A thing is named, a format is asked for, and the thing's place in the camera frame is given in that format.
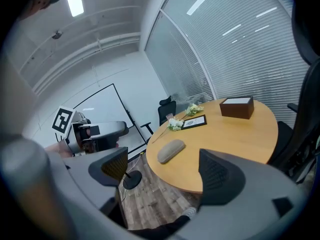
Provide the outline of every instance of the white wall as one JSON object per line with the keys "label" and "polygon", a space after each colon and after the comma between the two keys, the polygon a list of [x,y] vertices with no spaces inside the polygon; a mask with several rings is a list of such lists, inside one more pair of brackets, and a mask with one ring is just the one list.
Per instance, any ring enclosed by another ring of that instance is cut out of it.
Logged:
{"label": "white wall", "polygon": [[[159,101],[167,98],[157,74],[144,52],[113,56],[108,51],[98,53],[55,80],[39,97],[33,118],[24,129],[24,136],[35,139],[44,147],[55,143],[51,124],[57,108],[60,105],[73,108],[110,84],[115,85],[136,125],[139,127],[151,122],[150,126],[155,131],[159,127]],[[141,129],[141,132],[145,139],[150,137],[147,129]]]}
{"label": "white wall", "polygon": [[161,8],[164,0],[148,0],[147,3],[142,8],[144,15],[141,20],[140,25],[140,44],[139,51],[144,51],[148,40],[151,28],[157,18],[159,9]]}

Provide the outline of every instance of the flower bouquet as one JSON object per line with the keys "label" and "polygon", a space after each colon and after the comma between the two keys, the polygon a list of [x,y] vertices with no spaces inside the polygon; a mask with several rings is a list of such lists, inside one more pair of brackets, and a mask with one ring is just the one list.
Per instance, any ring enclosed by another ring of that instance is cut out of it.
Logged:
{"label": "flower bouquet", "polygon": [[203,106],[197,106],[196,104],[191,104],[185,111],[185,115],[188,117],[194,116],[196,113],[203,111],[205,108]]}
{"label": "flower bouquet", "polygon": [[183,124],[184,124],[183,120],[177,120],[175,118],[170,118],[167,127],[171,131],[179,131],[179,130],[181,130],[181,127]]}

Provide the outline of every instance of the gray eyeglass case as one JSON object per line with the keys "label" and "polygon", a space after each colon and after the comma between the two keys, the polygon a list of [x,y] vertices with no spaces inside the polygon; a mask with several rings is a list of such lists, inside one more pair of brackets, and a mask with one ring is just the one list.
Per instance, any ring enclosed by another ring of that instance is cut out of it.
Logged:
{"label": "gray eyeglass case", "polygon": [[165,164],[172,159],[176,154],[185,148],[185,143],[180,139],[174,139],[165,145],[158,152],[158,161],[160,164]]}

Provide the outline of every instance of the whiteboard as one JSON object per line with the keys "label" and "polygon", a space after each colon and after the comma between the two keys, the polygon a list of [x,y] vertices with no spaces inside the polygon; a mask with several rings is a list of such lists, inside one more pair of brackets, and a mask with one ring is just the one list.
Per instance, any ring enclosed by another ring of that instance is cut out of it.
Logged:
{"label": "whiteboard", "polygon": [[129,153],[137,147],[146,144],[136,127],[130,128],[129,133],[119,137],[119,140],[116,143],[119,144],[119,147],[128,147]]}
{"label": "whiteboard", "polygon": [[133,126],[113,84],[93,94],[75,108],[92,124],[124,121],[128,128]]}

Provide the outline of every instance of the window blinds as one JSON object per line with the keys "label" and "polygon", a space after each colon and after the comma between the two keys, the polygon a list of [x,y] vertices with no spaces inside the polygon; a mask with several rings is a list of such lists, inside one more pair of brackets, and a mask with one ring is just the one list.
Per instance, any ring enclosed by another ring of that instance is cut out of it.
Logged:
{"label": "window blinds", "polygon": [[167,0],[162,9],[188,36],[218,98],[253,95],[293,126],[287,104],[298,103],[308,66],[293,38],[291,1]]}
{"label": "window blinds", "polygon": [[176,27],[160,13],[146,49],[164,89],[178,105],[213,99],[205,74]]}

